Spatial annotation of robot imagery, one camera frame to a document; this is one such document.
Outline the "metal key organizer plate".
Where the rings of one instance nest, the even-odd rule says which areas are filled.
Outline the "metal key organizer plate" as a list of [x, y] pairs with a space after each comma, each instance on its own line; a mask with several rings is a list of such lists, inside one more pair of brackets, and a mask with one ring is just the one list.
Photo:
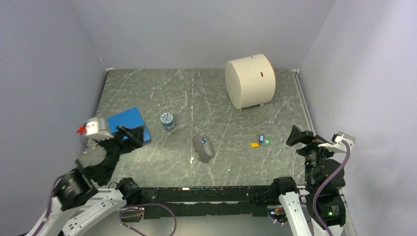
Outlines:
[[209, 163], [216, 155], [214, 144], [208, 136], [200, 135], [196, 132], [192, 133], [192, 144], [195, 152], [197, 153], [198, 159], [202, 163]]

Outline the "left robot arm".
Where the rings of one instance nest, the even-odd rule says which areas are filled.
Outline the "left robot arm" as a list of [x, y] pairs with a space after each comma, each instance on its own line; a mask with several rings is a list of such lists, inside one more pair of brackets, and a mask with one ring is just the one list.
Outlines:
[[47, 208], [29, 236], [80, 236], [119, 207], [136, 206], [142, 190], [131, 177], [121, 179], [114, 190], [80, 215], [75, 213], [98, 193], [98, 187], [110, 183], [121, 155], [143, 147], [145, 127], [117, 131], [99, 140], [97, 146], [76, 159], [76, 168], [53, 183]]

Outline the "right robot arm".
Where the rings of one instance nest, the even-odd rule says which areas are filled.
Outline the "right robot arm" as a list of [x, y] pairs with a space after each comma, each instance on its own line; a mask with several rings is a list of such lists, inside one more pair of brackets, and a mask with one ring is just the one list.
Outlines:
[[346, 206], [340, 190], [345, 186], [344, 167], [350, 158], [351, 142], [345, 134], [334, 134], [331, 142], [311, 131], [292, 126], [286, 145], [303, 144], [296, 153], [305, 158], [305, 205], [308, 223], [301, 206], [301, 194], [292, 177], [276, 178], [270, 197], [283, 206], [295, 236], [340, 236], [346, 223]]

